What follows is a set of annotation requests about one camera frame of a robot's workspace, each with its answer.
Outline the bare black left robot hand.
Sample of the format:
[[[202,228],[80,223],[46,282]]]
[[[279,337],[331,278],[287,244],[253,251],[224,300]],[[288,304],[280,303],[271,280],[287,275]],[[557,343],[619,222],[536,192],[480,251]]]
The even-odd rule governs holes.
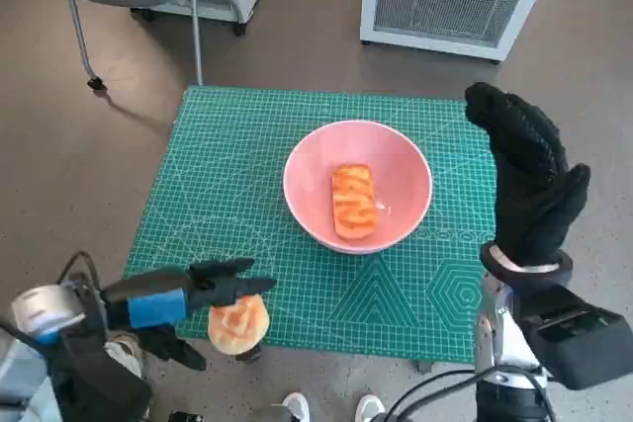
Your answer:
[[[203,371],[207,360],[176,335],[175,324],[201,308],[228,306],[277,284],[270,277],[243,278],[252,258],[206,260],[187,268],[167,266],[133,275],[100,291],[108,327],[137,337],[140,347],[163,361]]]

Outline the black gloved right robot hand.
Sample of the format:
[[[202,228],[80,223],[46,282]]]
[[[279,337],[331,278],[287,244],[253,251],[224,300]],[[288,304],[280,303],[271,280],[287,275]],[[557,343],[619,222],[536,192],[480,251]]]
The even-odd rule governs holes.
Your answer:
[[[478,82],[465,100],[497,168],[496,246],[518,267],[555,263],[587,203],[589,166],[570,166],[558,127],[519,96]]]

